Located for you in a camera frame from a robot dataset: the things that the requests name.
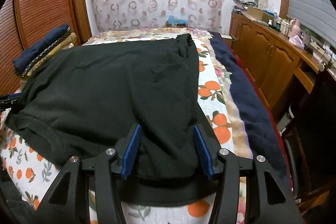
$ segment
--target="cabinet handle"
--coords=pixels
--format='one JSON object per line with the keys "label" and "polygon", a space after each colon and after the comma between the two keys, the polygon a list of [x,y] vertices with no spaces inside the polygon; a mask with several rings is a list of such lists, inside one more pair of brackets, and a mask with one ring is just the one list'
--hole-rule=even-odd
{"label": "cabinet handle", "polygon": [[266,54],[268,54],[268,48],[269,48],[270,46],[271,46],[270,44],[267,45],[267,48],[266,48]]}
{"label": "cabinet handle", "polygon": [[272,49],[273,49],[273,46],[272,46],[271,49],[269,50],[269,54],[268,54],[268,56],[271,56]]}

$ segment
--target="black chair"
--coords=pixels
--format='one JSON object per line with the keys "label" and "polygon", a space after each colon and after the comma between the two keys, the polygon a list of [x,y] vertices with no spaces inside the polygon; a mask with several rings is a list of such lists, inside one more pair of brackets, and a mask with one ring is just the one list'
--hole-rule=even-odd
{"label": "black chair", "polygon": [[282,134],[297,203],[336,184],[336,79],[325,69]]}

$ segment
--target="pink jug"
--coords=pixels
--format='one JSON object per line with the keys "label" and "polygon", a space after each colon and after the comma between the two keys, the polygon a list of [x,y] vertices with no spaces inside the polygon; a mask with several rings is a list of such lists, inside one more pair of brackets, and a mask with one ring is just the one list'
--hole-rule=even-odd
{"label": "pink jug", "polygon": [[294,37],[298,36],[300,37],[301,34],[301,28],[300,28],[300,21],[296,18],[292,19],[289,23],[289,33],[288,37]]}

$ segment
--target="bedspread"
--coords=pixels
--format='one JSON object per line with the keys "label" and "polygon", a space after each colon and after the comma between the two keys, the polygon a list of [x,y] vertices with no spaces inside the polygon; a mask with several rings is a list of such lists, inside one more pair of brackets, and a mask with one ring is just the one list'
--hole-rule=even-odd
{"label": "bedspread", "polygon": [[[215,58],[209,32],[195,29],[158,28],[130,31],[110,31],[92,37],[85,45],[124,42],[126,40],[159,40],[190,33],[199,53],[198,103],[221,144],[238,156],[252,157],[244,123],[230,95],[230,73]],[[57,176],[60,167],[48,162],[31,149],[17,133],[6,128],[4,120],[10,109],[1,114],[0,155],[3,168],[17,189],[36,210],[48,187]],[[91,223],[97,222],[95,193],[90,192]],[[127,223],[207,223],[215,194],[189,205],[163,208],[122,203]],[[240,183],[240,199],[237,223],[244,222],[246,184]]]}

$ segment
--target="dark blue blanket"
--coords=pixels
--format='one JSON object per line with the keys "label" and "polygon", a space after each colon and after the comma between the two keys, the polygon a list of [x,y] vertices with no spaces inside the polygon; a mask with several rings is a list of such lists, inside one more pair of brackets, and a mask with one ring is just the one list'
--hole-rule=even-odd
{"label": "dark blue blanket", "polygon": [[63,24],[61,27],[53,28],[42,39],[25,49],[19,58],[13,59],[14,71],[16,75],[21,75],[29,63],[37,57],[44,49],[48,48],[57,39],[62,37],[68,30],[69,25]]}
{"label": "dark blue blanket", "polygon": [[236,59],[222,38],[210,32],[211,46],[216,59],[231,72],[230,93],[238,107],[241,120],[245,124],[245,130],[249,140],[253,156],[263,155],[272,165],[286,187],[290,189],[288,169],[281,152],[276,132],[264,105],[256,94],[252,84],[245,73],[237,65]]}

